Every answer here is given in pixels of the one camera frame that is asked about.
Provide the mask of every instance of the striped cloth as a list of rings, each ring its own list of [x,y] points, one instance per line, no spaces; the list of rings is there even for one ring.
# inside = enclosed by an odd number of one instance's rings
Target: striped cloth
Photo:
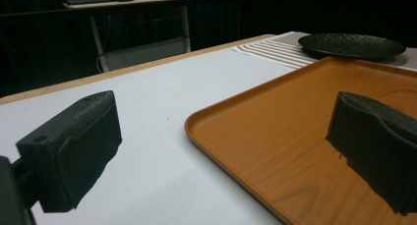
[[[292,69],[299,69],[317,61],[306,55],[300,45],[291,45],[273,40],[239,45],[233,47],[233,50],[269,60]]]

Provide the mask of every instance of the round black plate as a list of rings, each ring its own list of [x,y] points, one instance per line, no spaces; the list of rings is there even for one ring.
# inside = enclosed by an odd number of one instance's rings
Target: round black plate
[[[298,43],[310,51],[359,59],[383,59],[405,51],[405,46],[396,41],[351,33],[312,34],[301,37]]]

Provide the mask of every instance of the white table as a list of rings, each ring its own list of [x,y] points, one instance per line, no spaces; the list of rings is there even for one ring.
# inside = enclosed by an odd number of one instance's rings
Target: white table
[[[195,111],[293,71],[237,53],[236,44],[0,99],[20,99],[0,105],[0,155],[13,162],[19,139],[78,99],[109,89],[116,96],[118,153],[77,209],[46,214],[37,203],[37,224],[279,224],[184,131]]]

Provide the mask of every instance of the wooden tray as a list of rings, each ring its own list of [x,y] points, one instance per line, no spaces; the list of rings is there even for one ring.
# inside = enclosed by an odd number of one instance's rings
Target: wooden tray
[[[336,95],[417,119],[417,72],[325,58],[191,115],[190,140],[283,222],[417,224],[395,214],[325,140]]]

